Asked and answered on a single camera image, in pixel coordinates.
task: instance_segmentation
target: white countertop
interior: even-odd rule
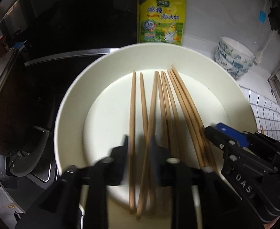
[[[215,51],[217,44],[214,42],[185,35],[182,45],[195,50],[215,61]],[[261,68],[260,66],[253,65],[248,73],[237,80],[237,83],[240,86],[251,89],[277,103],[276,98],[272,95],[271,87],[267,81],[269,77],[270,73],[268,71]]]

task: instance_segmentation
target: yellow seasoning packet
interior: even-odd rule
[[[146,0],[140,8],[140,42],[181,45],[185,0]]]

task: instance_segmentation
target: black stovetop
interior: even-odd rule
[[[37,121],[36,126],[49,130],[43,154],[33,171],[22,177],[16,177],[11,173],[10,166],[13,157],[0,155],[0,184],[13,199],[13,201],[23,211],[27,211],[33,202],[42,192],[54,183],[57,178],[57,167],[54,158],[53,132],[56,115],[67,89],[73,80],[90,63],[100,56],[82,56],[77,58],[56,59],[48,62],[41,62],[27,67],[29,75],[37,82],[41,91],[46,94],[50,106],[40,108],[41,114],[46,114],[45,118],[51,118],[49,128],[43,121]],[[36,128],[41,135],[46,134]]]

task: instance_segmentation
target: checkered dish towel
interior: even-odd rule
[[[259,132],[280,142],[280,105],[245,87],[240,87],[254,113]]]

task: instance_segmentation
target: blue tag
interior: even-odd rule
[[[266,19],[266,13],[260,11],[259,21],[263,24],[265,22],[265,19]]]
[[[248,147],[249,143],[247,141],[247,137],[243,135],[241,132],[234,130],[233,128],[226,126],[223,123],[218,123],[216,125],[216,129],[225,133],[226,135],[232,137],[237,142],[239,142],[239,147]]]

